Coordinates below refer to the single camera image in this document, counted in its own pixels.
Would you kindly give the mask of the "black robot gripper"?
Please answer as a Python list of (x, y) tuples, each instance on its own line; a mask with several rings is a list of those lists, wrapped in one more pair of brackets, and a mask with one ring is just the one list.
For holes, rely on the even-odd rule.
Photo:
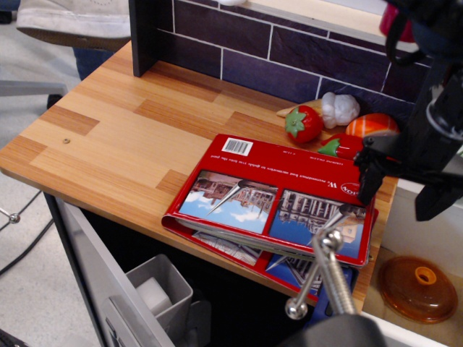
[(428, 221), (462, 198), (462, 91), (429, 92), (398, 135), (367, 136), (355, 158), (358, 200), (369, 205), (386, 176), (423, 184), (415, 216)]

